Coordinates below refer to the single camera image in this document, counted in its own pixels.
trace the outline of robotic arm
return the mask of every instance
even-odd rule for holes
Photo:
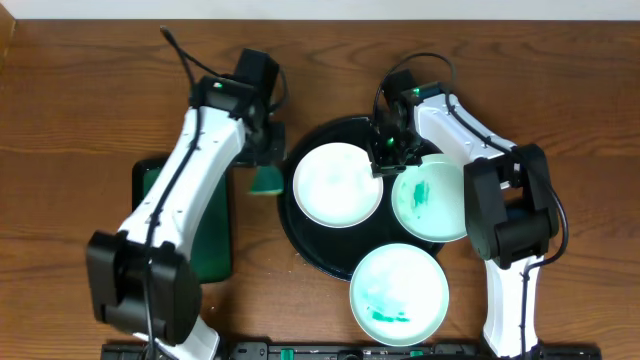
[[[96,232],[87,248],[87,269],[98,321],[147,339],[143,281],[151,267],[152,326],[164,354],[211,360],[219,336],[200,318],[200,284],[189,267],[202,214],[229,165],[266,165],[284,158],[284,126],[269,123],[279,65],[245,49],[233,75],[207,77],[192,89],[183,130],[153,187],[115,235]],[[200,116],[197,147],[164,200],[145,263],[150,214],[156,209],[188,149]]]
[[[390,75],[383,90],[391,112],[373,124],[379,133],[368,149],[374,176],[398,174],[407,165],[419,165],[420,158],[433,151],[449,155],[461,167],[467,233],[487,269],[489,309],[484,338],[497,357],[520,356],[522,273],[527,265],[543,259],[549,239],[558,232],[556,206],[540,183],[549,181],[544,153],[536,145],[519,147],[525,168],[487,146],[477,134],[490,137],[501,148],[516,147],[483,126],[440,84],[418,86],[408,70]],[[446,96],[474,131],[451,114]],[[522,188],[522,197],[506,203],[502,190],[509,187]],[[535,268],[527,284],[527,352],[538,344],[533,328],[537,276]]]

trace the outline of white plate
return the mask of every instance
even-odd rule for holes
[[[429,254],[415,246],[390,244],[358,264],[349,299],[356,321],[369,336],[389,346],[410,346],[442,324],[449,286]]]
[[[367,152],[346,143],[311,150],[293,175],[296,203],[308,218],[327,227],[363,222],[380,205],[382,191],[382,178],[373,178]]]
[[[422,165],[398,175],[391,206],[400,224],[420,239],[450,242],[467,235],[462,170],[444,154],[427,155]]]

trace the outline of white wall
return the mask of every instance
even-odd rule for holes
[[[0,0],[16,19],[640,20],[640,0]]]

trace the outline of wooden surface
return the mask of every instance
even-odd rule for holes
[[[11,40],[15,23],[13,16],[0,4],[0,71],[2,71],[4,58],[9,50],[9,41]]]
[[[93,319],[84,249],[95,229],[115,231],[128,215],[133,164],[171,150],[182,125],[187,81],[160,24],[20,23],[0,76],[2,359],[97,359],[105,340],[129,338]],[[290,146],[323,122],[368,112],[402,56],[451,56],[463,104],[503,137],[545,149],[567,209],[571,243],[542,271],[538,335],[597,343],[607,360],[640,356],[640,23],[169,25],[222,72],[243,47],[269,51],[289,78],[291,102],[277,118]],[[448,76],[434,61],[412,68],[424,82]],[[247,195],[251,175],[234,171],[234,275],[204,287],[206,322],[274,341],[369,341],[348,284],[296,254],[275,199]],[[484,265],[467,240],[438,259],[451,302],[433,339],[478,338]]]

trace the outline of round black tray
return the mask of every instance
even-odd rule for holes
[[[320,145],[343,142],[365,148],[367,134],[373,131],[367,117],[347,117],[317,128],[301,140],[283,165],[284,191],[278,196],[280,221],[291,244],[310,264],[338,279],[350,281],[353,272],[372,250],[386,244],[417,246],[432,256],[443,244],[421,240],[408,233],[391,208],[391,189],[395,176],[383,178],[384,192],[376,211],[362,223],[334,229],[315,223],[300,210],[293,194],[293,175],[298,163]]]

